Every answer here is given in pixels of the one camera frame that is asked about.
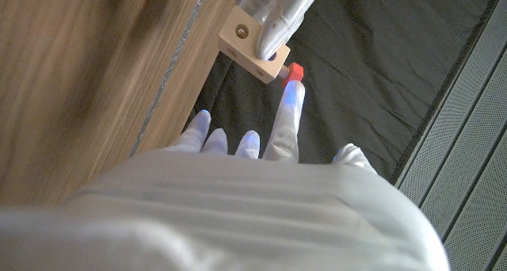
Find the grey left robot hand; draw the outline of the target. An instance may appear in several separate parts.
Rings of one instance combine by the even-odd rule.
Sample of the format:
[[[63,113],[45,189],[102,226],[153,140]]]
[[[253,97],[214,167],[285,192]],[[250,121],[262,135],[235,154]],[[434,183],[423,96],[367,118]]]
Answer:
[[[271,58],[301,26],[314,0],[237,0],[237,5],[260,26],[255,52],[259,59]]]

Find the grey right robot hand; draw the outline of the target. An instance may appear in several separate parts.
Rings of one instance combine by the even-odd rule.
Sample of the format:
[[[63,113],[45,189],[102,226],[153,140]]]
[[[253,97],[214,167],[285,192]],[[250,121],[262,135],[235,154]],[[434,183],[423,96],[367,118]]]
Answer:
[[[55,208],[1,211],[4,270],[446,270],[421,210],[352,144],[299,162],[305,96],[285,89],[267,147],[233,155],[199,112],[170,146],[96,177]]]

